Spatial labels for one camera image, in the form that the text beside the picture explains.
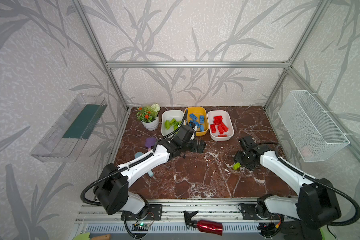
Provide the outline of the left circuit board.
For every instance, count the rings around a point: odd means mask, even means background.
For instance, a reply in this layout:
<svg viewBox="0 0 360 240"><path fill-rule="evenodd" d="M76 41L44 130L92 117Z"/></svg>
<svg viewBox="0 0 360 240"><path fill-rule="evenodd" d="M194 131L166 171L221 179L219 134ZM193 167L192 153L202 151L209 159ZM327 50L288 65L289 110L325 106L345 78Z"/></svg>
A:
<svg viewBox="0 0 360 240"><path fill-rule="evenodd" d="M148 232L154 222L137 222L132 224L132 232Z"/></svg>

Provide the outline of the white container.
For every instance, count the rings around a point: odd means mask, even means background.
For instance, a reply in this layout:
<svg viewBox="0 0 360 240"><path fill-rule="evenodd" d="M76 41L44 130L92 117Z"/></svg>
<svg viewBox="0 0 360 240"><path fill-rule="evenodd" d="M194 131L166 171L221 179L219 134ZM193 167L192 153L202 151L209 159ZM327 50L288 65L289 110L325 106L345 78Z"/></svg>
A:
<svg viewBox="0 0 360 240"><path fill-rule="evenodd" d="M216 142L230 140L235 131L230 115L226 111L216 110L209 111L207 118L210 124L210 136L211 139Z"/></svg>
<svg viewBox="0 0 360 240"><path fill-rule="evenodd" d="M183 117L184 117L184 112L182 112L181 110L165 111L162 114L162 129L161 129L162 136L165 137L166 135L168 135L172 131L174 131L174 126L171 126L169 130L166 130L166 128L165 128L166 120L171 121L172 119L176 119L177 122L180 122L183 120Z"/></svg>

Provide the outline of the left white container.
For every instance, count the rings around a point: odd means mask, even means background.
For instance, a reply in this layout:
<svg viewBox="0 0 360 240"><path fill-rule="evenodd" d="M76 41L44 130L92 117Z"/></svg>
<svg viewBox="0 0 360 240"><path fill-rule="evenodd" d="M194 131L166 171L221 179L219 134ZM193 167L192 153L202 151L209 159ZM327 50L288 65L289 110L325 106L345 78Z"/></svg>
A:
<svg viewBox="0 0 360 240"><path fill-rule="evenodd" d="M180 122L183 120L183 117L184 117L184 112L182 112L181 110L165 111L162 114L162 129L161 129L162 136L165 137L166 135L168 135L172 131L174 131L174 126L171 126L169 130L166 130L166 128L165 128L166 120L171 121L172 119L176 119L177 122Z"/></svg>

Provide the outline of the right white container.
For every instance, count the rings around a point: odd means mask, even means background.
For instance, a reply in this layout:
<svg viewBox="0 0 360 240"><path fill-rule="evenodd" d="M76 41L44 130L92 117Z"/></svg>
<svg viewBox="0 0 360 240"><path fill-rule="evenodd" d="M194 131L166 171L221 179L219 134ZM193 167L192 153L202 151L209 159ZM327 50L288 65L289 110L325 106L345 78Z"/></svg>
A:
<svg viewBox="0 0 360 240"><path fill-rule="evenodd" d="M210 124L210 136L211 139L216 142L230 140L235 131L230 115L226 111L216 110L209 111L207 118Z"/></svg>

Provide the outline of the green lego brick pair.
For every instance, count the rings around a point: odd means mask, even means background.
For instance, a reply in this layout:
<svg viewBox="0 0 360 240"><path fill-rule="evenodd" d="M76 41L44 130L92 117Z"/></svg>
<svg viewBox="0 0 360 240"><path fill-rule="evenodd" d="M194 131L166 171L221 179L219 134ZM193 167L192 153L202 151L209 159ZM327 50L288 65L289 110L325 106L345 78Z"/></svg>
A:
<svg viewBox="0 0 360 240"><path fill-rule="evenodd" d="M176 119L172 119L172 120L170 121L170 125L171 125L171 126L177 126L177 125L178 125L177 120L176 120Z"/></svg>

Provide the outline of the red spray bottle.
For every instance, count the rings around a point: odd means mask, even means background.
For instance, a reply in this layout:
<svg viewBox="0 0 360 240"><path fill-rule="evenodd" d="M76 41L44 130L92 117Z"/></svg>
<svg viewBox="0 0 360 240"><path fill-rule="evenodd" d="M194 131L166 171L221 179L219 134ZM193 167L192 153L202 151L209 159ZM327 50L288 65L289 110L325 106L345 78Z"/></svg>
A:
<svg viewBox="0 0 360 240"><path fill-rule="evenodd" d="M192 218L198 213L199 211L188 212L184 211L184 219L187 230L190 228L194 228L202 233L209 233L222 236L223 235L223 224L207 221L207 220L192 220Z"/></svg>

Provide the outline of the purple pink spatula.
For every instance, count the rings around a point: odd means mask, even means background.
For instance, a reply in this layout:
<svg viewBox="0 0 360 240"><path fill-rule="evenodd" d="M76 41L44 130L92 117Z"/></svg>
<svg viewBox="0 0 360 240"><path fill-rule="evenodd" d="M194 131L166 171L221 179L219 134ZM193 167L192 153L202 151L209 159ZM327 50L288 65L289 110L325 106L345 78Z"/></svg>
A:
<svg viewBox="0 0 360 240"><path fill-rule="evenodd" d="M156 138L147 138L146 141L145 141L145 147L148 150L151 150L155 146L156 141L157 141Z"/></svg>

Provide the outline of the yellow container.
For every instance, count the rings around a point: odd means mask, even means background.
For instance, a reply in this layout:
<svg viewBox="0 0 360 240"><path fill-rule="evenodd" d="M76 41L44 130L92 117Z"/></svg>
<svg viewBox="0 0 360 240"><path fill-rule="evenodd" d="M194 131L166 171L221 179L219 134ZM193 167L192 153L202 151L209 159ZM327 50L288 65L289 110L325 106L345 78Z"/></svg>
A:
<svg viewBox="0 0 360 240"><path fill-rule="evenodd" d="M200 132L198 127L197 127L197 131L196 131L196 136L204 136L208 133L209 131L209 121L207 118L207 111L205 110L205 108L203 107L188 107L184 110L185 116L186 116L186 120L185 120L185 124L189 125L190 121L192 121L192 119L189 117L190 114L194 114L198 117L198 120L195 122L198 122L200 124L200 126L204 126L204 131ZM205 117L205 123L201 124L200 123L200 115L203 115Z"/></svg>

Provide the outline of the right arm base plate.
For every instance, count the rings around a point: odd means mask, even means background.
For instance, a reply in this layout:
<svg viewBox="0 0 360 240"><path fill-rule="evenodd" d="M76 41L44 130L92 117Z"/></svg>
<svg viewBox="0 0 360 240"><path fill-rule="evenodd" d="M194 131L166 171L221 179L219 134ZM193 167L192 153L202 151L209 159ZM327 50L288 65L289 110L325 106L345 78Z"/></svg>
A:
<svg viewBox="0 0 360 240"><path fill-rule="evenodd" d="M239 203L238 210L244 220L280 220L279 215L271 214L265 206L259 204Z"/></svg>

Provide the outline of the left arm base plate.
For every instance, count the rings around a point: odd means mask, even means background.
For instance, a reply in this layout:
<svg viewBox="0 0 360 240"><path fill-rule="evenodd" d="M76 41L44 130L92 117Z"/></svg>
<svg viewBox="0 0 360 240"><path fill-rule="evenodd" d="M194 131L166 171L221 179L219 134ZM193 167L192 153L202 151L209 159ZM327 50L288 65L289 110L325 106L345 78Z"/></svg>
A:
<svg viewBox="0 0 360 240"><path fill-rule="evenodd" d="M139 214L133 214L132 212L124 211L121 216L121 220L137 221L160 221L163 213L163 205L161 204L149 204L148 207L144 207Z"/></svg>

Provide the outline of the clear wall shelf green mat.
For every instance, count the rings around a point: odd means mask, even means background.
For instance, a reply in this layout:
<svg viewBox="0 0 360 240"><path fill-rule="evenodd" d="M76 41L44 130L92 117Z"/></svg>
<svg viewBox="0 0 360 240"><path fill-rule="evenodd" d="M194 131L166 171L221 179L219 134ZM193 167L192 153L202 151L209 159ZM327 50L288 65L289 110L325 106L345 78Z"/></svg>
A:
<svg viewBox="0 0 360 240"><path fill-rule="evenodd" d="M75 162L107 106L105 97L77 94L30 155L42 163Z"/></svg>

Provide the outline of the potted plant white pot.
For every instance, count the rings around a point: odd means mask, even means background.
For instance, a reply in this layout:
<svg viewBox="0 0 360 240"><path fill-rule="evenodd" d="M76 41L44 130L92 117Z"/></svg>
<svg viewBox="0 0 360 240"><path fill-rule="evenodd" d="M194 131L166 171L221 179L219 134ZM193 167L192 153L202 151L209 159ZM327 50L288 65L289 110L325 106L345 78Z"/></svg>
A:
<svg viewBox="0 0 360 240"><path fill-rule="evenodd" d="M160 105L152 104L151 106L138 107L136 117L148 131L154 131L159 126Z"/></svg>

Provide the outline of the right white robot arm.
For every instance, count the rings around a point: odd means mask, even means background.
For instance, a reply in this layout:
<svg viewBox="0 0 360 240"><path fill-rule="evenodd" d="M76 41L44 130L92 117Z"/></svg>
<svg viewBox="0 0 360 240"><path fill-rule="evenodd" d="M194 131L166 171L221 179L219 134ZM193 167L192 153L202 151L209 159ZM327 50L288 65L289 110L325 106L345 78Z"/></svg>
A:
<svg viewBox="0 0 360 240"><path fill-rule="evenodd" d="M334 188L333 184L325 179L317 179L298 169L279 154L279 143L255 143L251 136L238 140L241 150L235 155L235 163L250 171L263 166L267 168L298 195L296 198L265 195L257 199L255 213L261 219L268 219L272 215L290 217L301 221L311 230L318 230L323 226L348 226L360 219L359 204L344 192ZM350 202L354 215L344 221L337 197L341 196Z"/></svg>

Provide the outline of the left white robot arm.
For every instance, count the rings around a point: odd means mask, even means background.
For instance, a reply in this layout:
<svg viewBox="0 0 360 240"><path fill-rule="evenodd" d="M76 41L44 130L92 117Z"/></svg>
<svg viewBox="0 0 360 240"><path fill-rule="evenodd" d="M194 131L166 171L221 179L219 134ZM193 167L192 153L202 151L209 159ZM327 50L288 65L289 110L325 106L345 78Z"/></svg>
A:
<svg viewBox="0 0 360 240"><path fill-rule="evenodd" d="M142 156L118 166L106 165L100 177L82 190L81 201L103 207L108 215L130 212L144 218L150 204L141 195L131 193L129 188L155 167L181 154L202 153L205 142L195 139L197 128L195 124L181 125L171 135L157 139L153 148Z"/></svg>

